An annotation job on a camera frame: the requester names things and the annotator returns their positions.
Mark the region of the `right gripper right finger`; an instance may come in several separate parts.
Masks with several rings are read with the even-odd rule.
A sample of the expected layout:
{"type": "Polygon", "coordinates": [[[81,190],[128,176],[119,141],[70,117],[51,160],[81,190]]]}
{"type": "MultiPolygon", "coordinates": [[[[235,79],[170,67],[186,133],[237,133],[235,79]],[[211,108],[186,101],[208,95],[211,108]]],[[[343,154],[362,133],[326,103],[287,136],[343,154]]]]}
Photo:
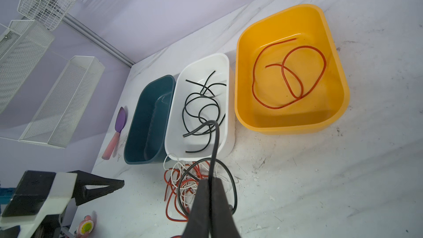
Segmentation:
{"type": "Polygon", "coordinates": [[[210,183],[210,235],[212,238],[240,238],[221,179],[210,183]]]}

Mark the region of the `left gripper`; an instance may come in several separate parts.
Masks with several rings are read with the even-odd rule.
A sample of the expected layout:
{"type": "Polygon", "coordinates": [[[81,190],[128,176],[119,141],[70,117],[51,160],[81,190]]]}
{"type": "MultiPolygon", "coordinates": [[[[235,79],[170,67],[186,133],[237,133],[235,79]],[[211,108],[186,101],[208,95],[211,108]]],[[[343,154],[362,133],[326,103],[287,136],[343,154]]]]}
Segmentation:
{"type": "MultiPolygon", "coordinates": [[[[77,176],[72,195],[76,206],[106,196],[124,187],[124,180],[105,178],[80,170],[70,173],[77,176]]],[[[63,218],[63,214],[46,216],[31,235],[31,238],[60,238],[63,218]]],[[[1,238],[17,238],[21,233],[22,227],[17,225],[2,229],[1,238]]]]}

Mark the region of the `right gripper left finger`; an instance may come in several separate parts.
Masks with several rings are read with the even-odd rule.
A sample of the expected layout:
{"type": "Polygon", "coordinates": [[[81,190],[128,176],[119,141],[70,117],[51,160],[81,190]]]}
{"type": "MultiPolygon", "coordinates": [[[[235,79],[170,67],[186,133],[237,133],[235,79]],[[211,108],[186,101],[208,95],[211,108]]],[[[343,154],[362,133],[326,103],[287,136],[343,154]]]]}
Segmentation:
{"type": "Polygon", "coordinates": [[[209,181],[204,179],[199,182],[197,194],[182,235],[183,238],[209,237],[209,209],[209,181]]]}

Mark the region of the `small pink toy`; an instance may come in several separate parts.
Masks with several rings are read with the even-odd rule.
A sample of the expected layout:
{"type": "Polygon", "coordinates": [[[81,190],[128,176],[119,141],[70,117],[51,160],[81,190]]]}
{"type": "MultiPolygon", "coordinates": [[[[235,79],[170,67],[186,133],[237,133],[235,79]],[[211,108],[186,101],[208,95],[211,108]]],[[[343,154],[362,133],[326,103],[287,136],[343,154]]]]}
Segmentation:
{"type": "Polygon", "coordinates": [[[83,221],[80,222],[74,237],[75,238],[88,238],[94,230],[95,223],[90,215],[84,217],[83,221]]]}

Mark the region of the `teal plastic bin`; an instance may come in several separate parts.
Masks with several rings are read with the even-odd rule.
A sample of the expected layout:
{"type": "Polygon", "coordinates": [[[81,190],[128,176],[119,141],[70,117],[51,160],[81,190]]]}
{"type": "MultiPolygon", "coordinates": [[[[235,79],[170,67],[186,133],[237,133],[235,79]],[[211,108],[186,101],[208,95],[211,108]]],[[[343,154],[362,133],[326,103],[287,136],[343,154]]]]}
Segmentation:
{"type": "Polygon", "coordinates": [[[164,142],[175,86],[175,78],[166,75],[150,82],[141,92],[124,148],[126,164],[165,160],[164,142]]]}

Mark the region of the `purple pink spatula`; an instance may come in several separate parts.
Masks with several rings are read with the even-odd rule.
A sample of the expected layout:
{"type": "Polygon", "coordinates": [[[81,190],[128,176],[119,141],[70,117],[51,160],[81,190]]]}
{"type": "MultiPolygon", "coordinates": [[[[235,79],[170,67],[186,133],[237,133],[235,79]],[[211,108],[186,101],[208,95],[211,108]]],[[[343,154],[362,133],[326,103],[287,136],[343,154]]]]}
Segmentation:
{"type": "Polygon", "coordinates": [[[119,141],[121,131],[126,125],[126,121],[127,121],[126,110],[124,107],[120,107],[119,112],[117,114],[116,122],[115,122],[115,134],[113,135],[110,143],[108,144],[107,148],[105,149],[102,155],[103,160],[109,160],[111,158],[111,155],[117,145],[117,142],[119,141]]]}

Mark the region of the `white plastic bin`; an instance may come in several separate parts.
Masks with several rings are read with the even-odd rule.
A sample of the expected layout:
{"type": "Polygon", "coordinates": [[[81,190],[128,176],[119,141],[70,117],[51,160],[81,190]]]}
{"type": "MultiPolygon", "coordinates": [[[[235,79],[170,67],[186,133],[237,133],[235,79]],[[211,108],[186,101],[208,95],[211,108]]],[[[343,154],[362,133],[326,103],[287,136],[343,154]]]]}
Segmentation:
{"type": "Polygon", "coordinates": [[[167,157],[193,162],[217,157],[235,145],[234,73],[227,55],[212,54],[191,63],[178,76],[165,136],[167,157]]]}

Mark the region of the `white mesh two-tier shelf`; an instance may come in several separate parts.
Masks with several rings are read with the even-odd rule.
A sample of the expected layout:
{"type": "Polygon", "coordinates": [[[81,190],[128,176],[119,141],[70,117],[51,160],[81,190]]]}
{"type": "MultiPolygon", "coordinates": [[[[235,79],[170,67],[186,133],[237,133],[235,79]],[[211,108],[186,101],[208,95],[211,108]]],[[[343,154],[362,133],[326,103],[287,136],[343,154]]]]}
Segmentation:
{"type": "Polygon", "coordinates": [[[1,137],[53,148],[71,141],[105,70],[92,56],[51,49],[54,35],[35,20],[1,26],[1,137]]]}

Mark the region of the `yellow plastic bin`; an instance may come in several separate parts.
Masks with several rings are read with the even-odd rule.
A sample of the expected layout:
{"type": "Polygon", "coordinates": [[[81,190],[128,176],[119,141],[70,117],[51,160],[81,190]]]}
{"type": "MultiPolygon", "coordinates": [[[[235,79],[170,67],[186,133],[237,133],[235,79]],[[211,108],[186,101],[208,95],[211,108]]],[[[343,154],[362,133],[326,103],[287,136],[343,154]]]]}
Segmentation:
{"type": "Polygon", "coordinates": [[[235,113],[267,135],[321,131],[350,90],[323,10],[300,4],[249,26],[236,48],[235,113]]]}

